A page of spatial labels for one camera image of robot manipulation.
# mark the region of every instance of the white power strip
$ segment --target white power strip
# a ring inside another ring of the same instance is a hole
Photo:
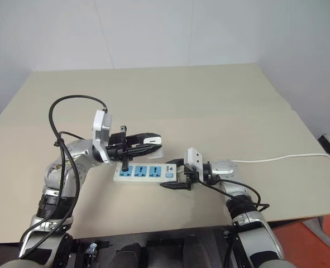
[[[164,183],[176,181],[176,164],[129,163],[129,170],[121,170],[122,163],[116,165],[114,181],[128,183]]]

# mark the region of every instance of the red object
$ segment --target red object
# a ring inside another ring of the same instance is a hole
[[[330,248],[303,223],[274,230],[285,259],[297,268],[330,268]]]

